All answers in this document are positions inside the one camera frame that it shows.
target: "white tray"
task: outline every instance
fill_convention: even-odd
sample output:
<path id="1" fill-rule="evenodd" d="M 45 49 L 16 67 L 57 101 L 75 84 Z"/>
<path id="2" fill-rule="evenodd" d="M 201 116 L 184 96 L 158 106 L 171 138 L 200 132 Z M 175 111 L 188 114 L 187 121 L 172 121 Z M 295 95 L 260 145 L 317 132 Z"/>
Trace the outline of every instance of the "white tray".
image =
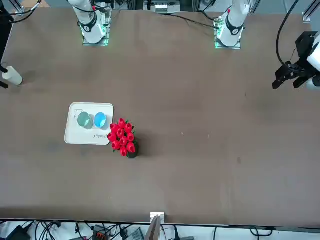
<path id="1" fill-rule="evenodd" d="M 95 116 L 104 113 L 107 117 L 105 128 L 93 125 L 85 129 L 78 125 L 78 116 L 82 112 Z M 114 117 L 114 106 L 110 103 L 74 102 L 70 105 L 68 119 L 65 127 L 64 141 L 67 144 L 108 145 L 107 135 L 111 132 L 110 124 Z"/>

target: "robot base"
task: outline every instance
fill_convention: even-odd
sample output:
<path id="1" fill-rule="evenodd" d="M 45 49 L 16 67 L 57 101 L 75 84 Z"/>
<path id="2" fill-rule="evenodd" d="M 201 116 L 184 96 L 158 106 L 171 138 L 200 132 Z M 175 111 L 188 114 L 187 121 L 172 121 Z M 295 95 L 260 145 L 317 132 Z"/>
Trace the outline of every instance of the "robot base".
<path id="1" fill-rule="evenodd" d="M 87 42 L 87 40 L 85 38 L 83 38 L 83 43 L 82 43 L 83 46 L 103 46 L 103 47 L 108 46 L 108 44 L 109 44 L 109 35 L 104 36 L 100 42 L 95 43 L 95 44 Z"/>

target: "floor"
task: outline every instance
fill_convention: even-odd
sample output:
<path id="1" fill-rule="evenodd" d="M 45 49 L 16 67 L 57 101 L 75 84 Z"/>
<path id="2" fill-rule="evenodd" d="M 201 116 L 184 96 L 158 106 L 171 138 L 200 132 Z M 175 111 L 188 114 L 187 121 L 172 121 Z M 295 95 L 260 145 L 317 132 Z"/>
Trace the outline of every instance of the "floor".
<path id="1" fill-rule="evenodd" d="M 294 13 L 302 13 L 304 9 L 310 4 L 312 0 L 301 0 L 300 3 L 296 6 Z M 23 5 L 25 7 L 33 7 L 36 0 L 24 0 Z M 256 13 L 258 14 L 283 14 L 285 13 L 294 0 L 262 0 L 259 8 Z M 228 8 L 232 3 L 232 0 L 218 0 L 214 7 L 210 7 L 208 12 L 224 12 L 225 9 Z M 4 4 L 7 8 L 9 8 L 10 4 L 8 0 L 4 0 Z M 43 0 L 40 4 L 40 7 L 68 7 L 69 4 L 65 0 Z M 205 5 L 201 4 L 200 9 L 204 9 Z M 320 30 L 320 12 L 317 12 L 311 17 L 311 26 L 314 31 Z M 11 231 L 17 226 L 22 225 L 25 222 L 6 222 L 0 225 L 0 237 L 7 237 Z M 133 233 L 137 228 L 141 228 L 143 234 L 145 235 L 148 226 L 147 225 L 134 225 L 128 228 L 128 233 Z M 174 228 L 172 226 L 164 226 L 165 235 L 163 231 L 161 232 L 161 240 L 172 239 L 174 237 Z M 214 227 L 193 227 L 193 226 L 178 226 L 177 227 L 180 237 L 188 237 L 194 236 L 195 239 L 201 240 L 213 240 L 214 235 Z M 39 227 L 37 231 L 37 235 L 40 236 L 43 231 L 43 227 Z M 80 224 L 80 232 L 82 236 L 91 236 L 92 231 L 85 225 Z M 260 234 L 267 234 L 269 231 L 259 231 Z M 31 235 L 31 239 L 35 239 L 35 224 L 30 228 L 29 233 Z M 79 234 L 75 233 L 75 224 L 74 223 L 63 223 L 61 228 L 54 229 L 52 231 L 53 236 L 59 240 L 71 240 L 74 238 L 78 238 Z M 223 240 L 237 240 L 237 239 L 246 239 L 246 240 L 254 240 L 257 239 L 253 236 L 248 229 L 230 229 L 230 228 L 218 228 L 216 231 L 215 239 L 223 239 Z M 302 233 L 302 232 L 290 232 L 290 231 L 275 231 L 268 240 L 318 240 L 320 239 L 320 234 L 316 233 Z"/>
<path id="2" fill-rule="evenodd" d="M 25 221 L 16 221 L 16 222 L 6 222 L 0 226 L 0 238 L 6 238 L 18 225 L 24 225 L 26 227 L 28 223 Z M 50 231 L 52 236 L 56 240 L 73 240 L 79 238 L 79 234 L 75 233 L 75 223 L 74 222 L 64 222 L 62 223 L 60 228 L 56 226 Z M 112 224 L 105 224 L 105 227 L 112 226 Z M 138 228 L 141 228 L 143 235 L 145 236 L 148 231 L 148 225 L 132 225 L 128 227 L 128 235 L 132 234 Z M 36 224 L 34 223 L 29 231 L 28 234 L 31 236 L 32 240 L 35 240 L 35 229 Z M 160 232 L 160 240 L 170 240 L 175 237 L 175 230 L 174 227 L 171 225 L 163 225 L 163 229 Z M 37 229 L 37 239 L 39 239 L 41 233 L 43 232 L 44 228 L 39 225 Z M 213 240 L 214 239 L 214 227 L 196 227 L 196 226 L 177 226 L 178 235 L 180 238 L 184 237 L 194 237 L 195 240 Z M 91 229 L 85 225 L 84 223 L 79 224 L 79 231 L 82 237 L 90 238 L 92 236 Z M 268 234 L 270 231 L 259 231 L 259 234 Z M 114 238 L 114 240 L 121 240 L 120 236 Z M 257 239 L 256 236 L 253 236 L 248 229 L 230 229 L 230 228 L 217 228 L 216 240 L 255 240 Z M 273 234 L 269 237 L 264 237 L 263 239 L 267 240 L 319 240 L 320 234 L 317 233 L 303 233 L 303 232 L 289 232 L 289 231 L 274 231 Z"/>

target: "flower bouquet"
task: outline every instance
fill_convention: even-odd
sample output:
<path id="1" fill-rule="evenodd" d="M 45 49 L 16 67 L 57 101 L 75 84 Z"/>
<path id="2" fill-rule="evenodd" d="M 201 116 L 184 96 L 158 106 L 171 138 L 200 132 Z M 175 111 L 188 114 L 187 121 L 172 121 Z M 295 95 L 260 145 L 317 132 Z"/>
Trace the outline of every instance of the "flower bouquet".
<path id="1" fill-rule="evenodd" d="M 113 152 L 120 151 L 120 154 L 129 159 L 134 159 L 138 155 L 139 145 L 135 139 L 134 126 L 128 120 L 119 118 L 118 123 L 110 124 L 111 132 L 108 139 L 111 142 Z"/>

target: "cup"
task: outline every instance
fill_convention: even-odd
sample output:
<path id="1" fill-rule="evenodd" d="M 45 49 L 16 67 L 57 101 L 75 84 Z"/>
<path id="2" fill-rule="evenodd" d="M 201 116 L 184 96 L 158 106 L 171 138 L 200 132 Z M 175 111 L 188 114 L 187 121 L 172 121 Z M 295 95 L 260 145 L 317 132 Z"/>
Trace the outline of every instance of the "cup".
<path id="1" fill-rule="evenodd" d="M 85 111 L 79 114 L 77 122 L 80 127 L 83 127 L 85 129 L 92 129 L 93 127 L 92 117 Z"/>
<path id="2" fill-rule="evenodd" d="M 108 125 L 107 116 L 103 112 L 98 112 L 94 116 L 94 125 L 99 129 L 102 129 L 104 126 Z"/>

